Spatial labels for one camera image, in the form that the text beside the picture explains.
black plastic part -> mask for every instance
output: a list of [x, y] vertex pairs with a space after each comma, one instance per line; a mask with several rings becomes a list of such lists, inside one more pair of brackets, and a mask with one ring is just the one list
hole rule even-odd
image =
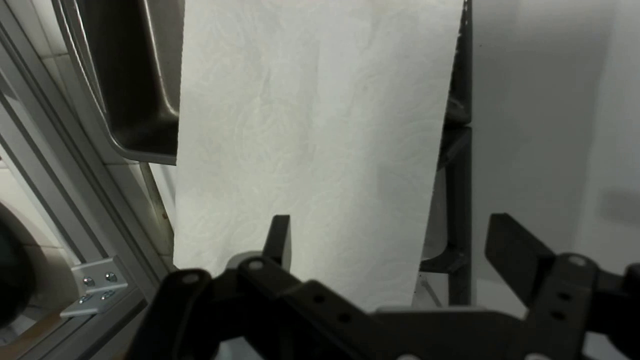
[[509, 214], [491, 218], [486, 259], [516, 297], [531, 307], [556, 257]]
[[[281, 231], [271, 233], [279, 248]], [[591, 331], [639, 358], [640, 302], [628, 280], [579, 255], [555, 257], [511, 216], [492, 218], [488, 255], [527, 300], [527, 321], [486, 311], [367, 314], [321, 283], [300, 283], [273, 257], [255, 257], [217, 280], [173, 274], [129, 358], [209, 360], [221, 342], [243, 336], [267, 360], [579, 360]]]
[[33, 243], [23, 222], [0, 205], [0, 327], [13, 323], [37, 290], [37, 271], [26, 255]]
[[276, 216], [267, 237], [262, 257], [271, 259], [279, 267], [284, 267], [286, 263], [284, 257], [290, 244], [288, 239], [290, 239], [290, 216]]
[[440, 165], [446, 171], [446, 251], [421, 264], [421, 272], [449, 274], [449, 302], [473, 302], [473, 130], [446, 125]]

screw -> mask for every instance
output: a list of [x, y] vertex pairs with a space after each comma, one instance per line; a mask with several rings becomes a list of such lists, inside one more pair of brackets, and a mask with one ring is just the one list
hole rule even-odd
[[197, 272], [189, 272], [186, 277], [182, 277], [182, 284], [197, 284], [201, 280], [201, 274]]
[[399, 360], [421, 360], [421, 358], [414, 355], [403, 355], [403, 356], [399, 356]]
[[529, 356], [525, 356], [525, 360], [552, 360], [552, 358], [546, 355], [529, 355]]
[[84, 297], [84, 298], [80, 298], [80, 304], [87, 304], [88, 300], [93, 300], [95, 297]]
[[589, 261], [583, 257], [570, 257], [569, 263], [573, 263], [574, 267], [581, 267], [581, 268], [589, 267]]
[[108, 283], [119, 283], [119, 277], [116, 277], [114, 272], [106, 272], [106, 274], [104, 274], [104, 280], [108, 280]]
[[262, 271], [264, 268], [264, 263], [262, 261], [252, 261], [250, 264], [248, 264], [248, 271]]

metal panel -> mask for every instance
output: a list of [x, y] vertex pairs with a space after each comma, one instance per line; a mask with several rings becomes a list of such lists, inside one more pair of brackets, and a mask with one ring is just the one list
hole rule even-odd
[[55, 222], [62, 226], [84, 222], [84, 237], [66, 239], [80, 252], [78, 257], [88, 263], [106, 257], [123, 259], [133, 284], [152, 298], [168, 271], [152, 248], [151, 237], [7, 2], [0, 2], [0, 26], [0, 68], [18, 98], [18, 102], [3, 100], [11, 114], [11, 123], [3, 123], [0, 128], [7, 153], [34, 186]]

metal frame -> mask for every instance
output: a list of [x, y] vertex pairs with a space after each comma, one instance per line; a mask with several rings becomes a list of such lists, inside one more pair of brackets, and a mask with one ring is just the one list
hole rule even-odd
[[9, 158], [80, 263], [121, 259], [131, 284], [99, 316], [62, 321], [23, 358], [100, 356], [121, 329], [141, 319], [168, 268], [127, 200], [137, 190], [119, 186], [104, 163], [114, 155], [96, 145], [100, 128], [87, 127], [103, 125], [99, 108], [88, 98], [74, 98], [80, 102], [74, 108], [66, 102], [7, 0], [0, 0], [0, 85], [0, 145]]

metal bar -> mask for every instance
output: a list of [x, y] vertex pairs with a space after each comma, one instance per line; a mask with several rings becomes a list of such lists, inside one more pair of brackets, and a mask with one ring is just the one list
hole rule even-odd
[[37, 341], [26, 352], [23, 352], [20, 360], [40, 360], [46, 358], [59, 345], [68, 341], [70, 336], [78, 335], [78, 331], [90, 321], [90, 316], [84, 319], [70, 319], [62, 323], [60, 327], [46, 332], [40, 341]]
[[446, 210], [449, 210], [449, 251], [462, 255], [459, 268], [451, 272], [451, 304], [470, 304], [473, 300], [473, 146], [470, 128], [449, 130], [449, 148], [459, 148], [446, 158]]
[[[34, 181], [37, 171], [46, 169], [53, 185], [33, 186], [50, 210], [57, 207], [53, 218], [60, 225], [84, 222], [87, 239], [66, 239], [80, 255], [84, 252], [80, 259], [123, 259], [129, 279], [147, 298], [152, 298], [168, 268], [7, 2], [0, 2], [0, 45], [0, 68], [18, 98], [13, 102], [13, 123], [3, 123], [0, 128], [7, 151], [13, 157], [20, 155], [16, 165], [23, 165], [25, 178]], [[23, 158], [25, 151], [37, 153], [28, 165]]]
[[90, 358], [135, 321], [144, 311], [144, 304], [139, 290], [127, 289], [110, 307], [87, 323], [76, 336], [53, 348], [48, 358]]

